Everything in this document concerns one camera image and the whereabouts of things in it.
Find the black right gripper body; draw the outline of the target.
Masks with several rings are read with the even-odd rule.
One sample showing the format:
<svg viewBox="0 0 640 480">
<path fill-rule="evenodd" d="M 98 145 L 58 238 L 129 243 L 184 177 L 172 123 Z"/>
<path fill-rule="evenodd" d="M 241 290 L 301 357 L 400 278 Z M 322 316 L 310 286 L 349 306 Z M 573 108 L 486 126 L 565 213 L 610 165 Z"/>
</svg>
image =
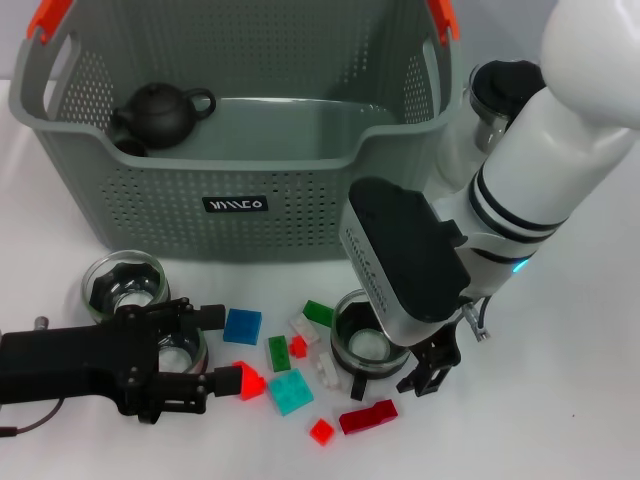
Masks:
<svg viewBox="0 0 640 480">
<path fill-rule="evenodd" d="M 453 368 L 461 361 L 456 340 L 458 323 L 444 325 L 426 340 L 410 348 L 418 364 L 429 370 Z"/>
</svg>

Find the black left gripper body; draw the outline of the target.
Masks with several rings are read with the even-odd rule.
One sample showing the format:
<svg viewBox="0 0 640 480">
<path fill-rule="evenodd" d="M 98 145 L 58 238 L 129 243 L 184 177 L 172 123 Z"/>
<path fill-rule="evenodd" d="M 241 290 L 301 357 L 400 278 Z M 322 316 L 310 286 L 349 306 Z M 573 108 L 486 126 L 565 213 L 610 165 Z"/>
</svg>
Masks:
<svg viewBox="0 0 640 480">
<path fill-rule="evenodd" d="M 158 312 L 123 307 L 102 324 L 3 335 L 1 402 L 102 396 L 142 414 L 157 402 Z"/>
</svg>

